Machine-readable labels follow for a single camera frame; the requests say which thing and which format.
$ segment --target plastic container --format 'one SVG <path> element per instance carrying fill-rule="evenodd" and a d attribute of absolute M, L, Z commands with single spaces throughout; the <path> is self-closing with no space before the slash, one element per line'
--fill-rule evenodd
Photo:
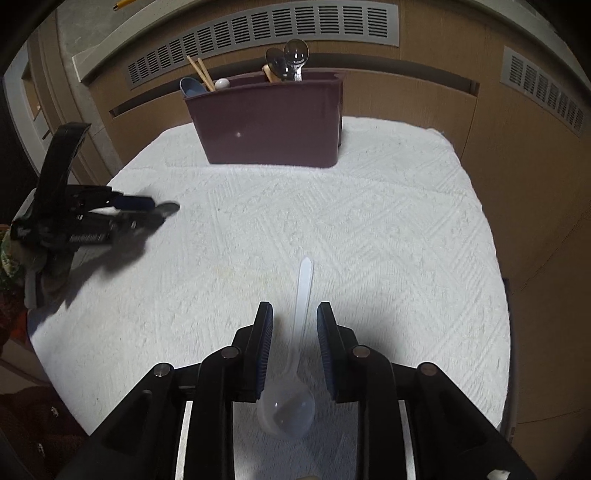
<path fill-rule="evenodd" d="M 270 83 L 263 72 L 256 72 L 228 80 L 228 89 L 185 98 L 209 163 L 336 164 L 341 74 L 309 70 L 302 82 Z"/>

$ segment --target white tablecloth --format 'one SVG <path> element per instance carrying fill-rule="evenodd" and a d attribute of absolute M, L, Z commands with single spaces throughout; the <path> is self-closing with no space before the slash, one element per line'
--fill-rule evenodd
<path fill-rule="evenodd" d="M 315 269 L 299 373 L 316 419 L 304 440 L 283 442 L 262 432 L 254 404 L 235 404 L 238 480 L 354 478 L 356 410 L 326 391 L 321 301 L 392 362 L 440 365 L 500 422 L 509 370 L 503 283 L 480 203 L 439 133 L 345 118 L 338 164 L 315 170 L 211 166 L 183 125 L 111 185 L 181 210 L 143 246 L 80 251 L 67 301 L 30 316 L 35 351 L 87 432 L 154 364 L 194 364 L 230 344 L 261 300 L 275 312 L 267 378 L 279 374 L 305 255 Z"/>

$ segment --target countertop edge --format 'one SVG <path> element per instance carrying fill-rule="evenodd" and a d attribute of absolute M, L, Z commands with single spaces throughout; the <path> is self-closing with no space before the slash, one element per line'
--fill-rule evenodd
<path fill-rule="evenodd" d="M 104 64 L 130 42 L 146 31 L 162 24 L 184 10 L 195 7 L 210 0 L 155 0 L 137 12 L 115 29 L 100 44 L 89 48 L 72 57 L 74 68 L 80 82 L 86 80 L 93 72 Z M 524 6 L 514 0 L 460 0 L 464 4 L 484 10 L 500 19 L 509 22 L 540 42 L 552 52 L 591 92 L 591 82 L 583 68 L 570 51 L 567 44 L 550 28 L 547 22 L 537 18 Z"/>

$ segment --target silver vent grille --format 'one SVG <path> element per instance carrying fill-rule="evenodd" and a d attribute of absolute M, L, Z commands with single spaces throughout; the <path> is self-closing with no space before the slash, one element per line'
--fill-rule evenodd
<path fill-rule="evenodd" d="M 501 83 L 531 98 L 575 134 L 580 135 L 583 131 L 587 114 L 582 102 L 575 99 L 541 68 L 509 47 L 505 47 Z"/>
<path fill-rule="evenodd" d="M 187 55 L 207 58 L 293 37 L 397 47 L 398 7 L 365 0 L 308 0 L 244 10 L 197 25 L 146 52 L 128 65 L 128 83 L 135 88 L 186 65 Z"/>

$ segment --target spoon handle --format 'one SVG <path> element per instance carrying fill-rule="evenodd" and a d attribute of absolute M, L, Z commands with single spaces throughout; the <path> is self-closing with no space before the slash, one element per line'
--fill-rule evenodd
<path fill-rule="evenodd" d="M 300 276 L 297 282 L 297 295 L 295 298 L 294 324 L 293 330 L 291 331 L 291 345 L 287 357 L 287 372 L 291 375 L 297 374 L 297 367 L 300 363 L 302 340 L 306 331 L 306 314 L 308 313 L 308 304 L 310 302 L 313 271 L 314 264 L 311 258 L 304 257 L 300 264 Z"/>

